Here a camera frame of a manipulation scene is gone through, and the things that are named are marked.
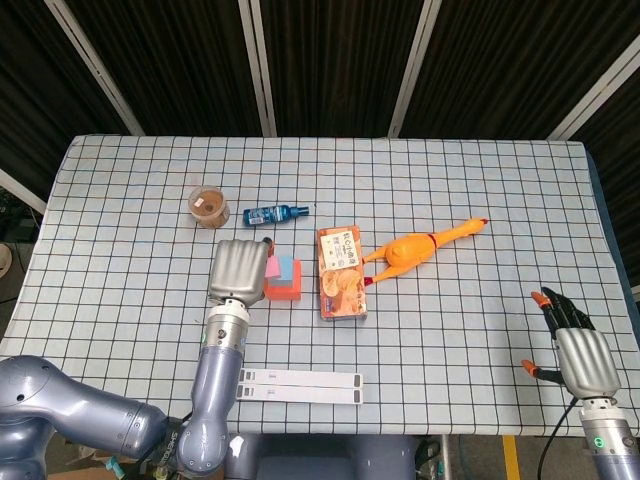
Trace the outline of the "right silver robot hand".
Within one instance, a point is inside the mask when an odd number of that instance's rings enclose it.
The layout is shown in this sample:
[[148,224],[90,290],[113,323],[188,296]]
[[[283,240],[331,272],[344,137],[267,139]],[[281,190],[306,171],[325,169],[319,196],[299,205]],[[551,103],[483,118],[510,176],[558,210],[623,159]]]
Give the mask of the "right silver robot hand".
[[565,386],[579,400],[614,397],[621,380],[609,344],[590,317],[548,287],[531,297],[543,313],[559,368],[544,369],[529,360],[522,367],[533,378]]

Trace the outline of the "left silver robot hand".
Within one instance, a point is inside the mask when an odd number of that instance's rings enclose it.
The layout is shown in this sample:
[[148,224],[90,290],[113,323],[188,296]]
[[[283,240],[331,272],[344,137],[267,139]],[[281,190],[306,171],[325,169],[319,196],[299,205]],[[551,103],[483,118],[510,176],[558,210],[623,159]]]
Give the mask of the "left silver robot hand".
[[251,307],[264,297],[267,260],[273,241],[222,240],[217,244],[209,277],[209,298],[214,304],[226,300]]

